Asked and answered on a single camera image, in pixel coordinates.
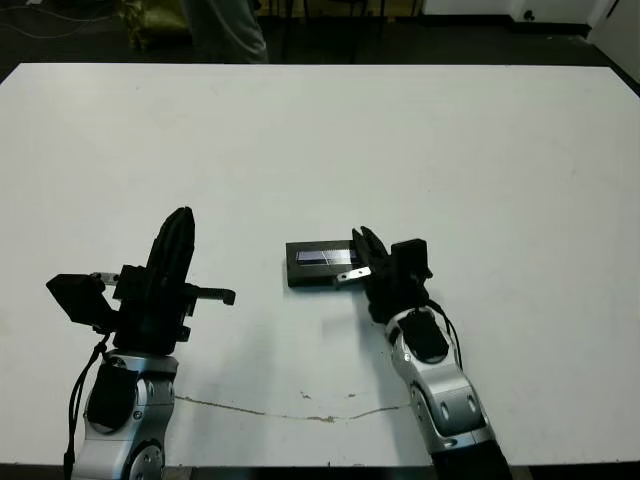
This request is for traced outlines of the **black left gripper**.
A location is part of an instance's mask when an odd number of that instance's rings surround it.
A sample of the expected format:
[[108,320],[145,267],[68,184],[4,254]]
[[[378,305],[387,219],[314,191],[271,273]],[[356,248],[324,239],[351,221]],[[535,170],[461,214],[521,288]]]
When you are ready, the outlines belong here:
[[139,354],[171,354],[178,342],[186,342],[190,329],[186,317],[198,300],[233,305],[230,289],[200,287],[186,281],[195,248],[195,220],[190,207],[180,207],[162,224],[146,267],[125,265],[120,273],[91,275],[115,288],[119,310],[108,327],[115,333],[113,345]]

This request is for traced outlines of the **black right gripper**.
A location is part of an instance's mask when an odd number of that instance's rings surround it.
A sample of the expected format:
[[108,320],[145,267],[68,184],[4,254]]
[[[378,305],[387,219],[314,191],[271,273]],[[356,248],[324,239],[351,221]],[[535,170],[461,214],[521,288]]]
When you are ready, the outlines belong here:
[[391,256],[370,228],[354,228],[352,243],[362,267],[338,274],[333,284],[336,288],[362,286],[374,323],[388,324],[395,315],[428,304],[430,296],[424,280],[412,275],[398,276],[394,269],[390,270]]

